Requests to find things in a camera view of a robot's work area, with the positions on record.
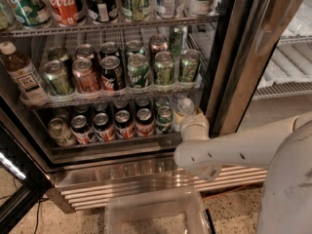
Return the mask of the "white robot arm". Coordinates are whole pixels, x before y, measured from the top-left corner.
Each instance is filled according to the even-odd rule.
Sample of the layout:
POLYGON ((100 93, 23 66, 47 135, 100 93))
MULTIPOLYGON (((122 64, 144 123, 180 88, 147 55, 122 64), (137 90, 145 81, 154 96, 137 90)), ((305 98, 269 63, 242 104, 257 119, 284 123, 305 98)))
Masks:
POLYGON ((212 181, 223 165, 267 171, 257 234, 312 234, 311 112, 214 138, 206 117, 193 115, 179 130, 175 163, 194 176, 212 181))

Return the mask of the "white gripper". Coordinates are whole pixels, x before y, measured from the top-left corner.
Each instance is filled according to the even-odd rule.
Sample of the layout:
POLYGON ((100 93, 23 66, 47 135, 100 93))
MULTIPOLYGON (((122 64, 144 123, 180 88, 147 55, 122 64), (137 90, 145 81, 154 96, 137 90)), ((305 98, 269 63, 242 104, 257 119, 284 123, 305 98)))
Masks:
POLYGON ((187 116, 182 121, 182 116, 173 112, 173 126, 179 132, 183 141, 207 140, 209 138, 209 122, 201 108, 195 108, 195 115, 187 116))

